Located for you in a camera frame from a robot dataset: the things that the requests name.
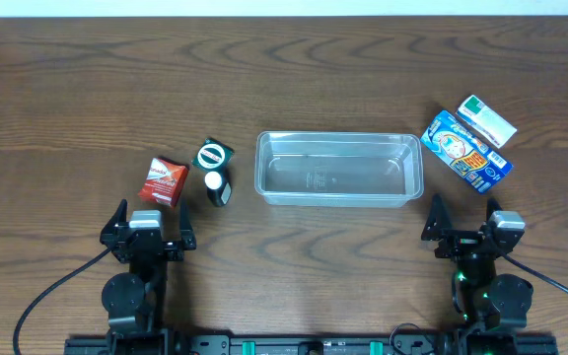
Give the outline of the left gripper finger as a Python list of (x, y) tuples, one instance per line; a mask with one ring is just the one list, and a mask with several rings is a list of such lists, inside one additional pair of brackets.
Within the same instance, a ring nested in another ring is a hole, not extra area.
[(107, 232), (115, 232), (118, 228), (126, 226), (127, 200), (122, 199), (115, 212), (106, 223)]
[(179, 232), (183, 242), (193, 241), (193, 228), (189, 220), (188, 206), (185, 200), (180, 202), (179, 208)]

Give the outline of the blue fever patch box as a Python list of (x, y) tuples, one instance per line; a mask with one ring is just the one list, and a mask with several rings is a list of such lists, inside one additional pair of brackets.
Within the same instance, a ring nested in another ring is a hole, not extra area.
[(480, 194), (490, 190), (514, 168), (446, 110), (433, 118), (420, 141)]

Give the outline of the white green medicine box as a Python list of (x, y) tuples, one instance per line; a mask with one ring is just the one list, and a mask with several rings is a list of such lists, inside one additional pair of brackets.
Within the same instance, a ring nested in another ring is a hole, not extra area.
[(516, 127), (475, 95), (460, 104), (457, 115), (496, 148), (503, 147), (517, 132)]

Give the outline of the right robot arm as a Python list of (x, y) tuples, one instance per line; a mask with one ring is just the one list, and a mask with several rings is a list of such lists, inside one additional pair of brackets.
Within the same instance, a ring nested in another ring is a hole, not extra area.
[(519, 352), (516, 331), (527, 326), (533, 285), (513, 274), (499, 274), (495, 260), (509, 255), (525, 227), (519, 213), (490, 198), (478, 230), (457, 229), (442, 197), (433, 196), (421, 239), (436, 242), (435, 256), (455, 264), (453, 307), (463, 317), (463, 324), (437, 341), (439, 354)]

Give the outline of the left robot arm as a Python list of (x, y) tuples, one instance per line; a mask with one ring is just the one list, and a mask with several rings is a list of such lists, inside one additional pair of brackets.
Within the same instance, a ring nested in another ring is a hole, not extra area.
[(102, 291), (109, 331), (105, 354), (187, 354), (183, 335), (163, 326), (161, 317), (168, 280), (168, 263), (182, 261), (196, 249), (196, 237), (185, 202), (179, 208), (179, 238), (163, 237), (158, 210), (141, 210), (126, 218), (121, 200), (102, 228), (100, 242), (129, 270), (109, 279)]

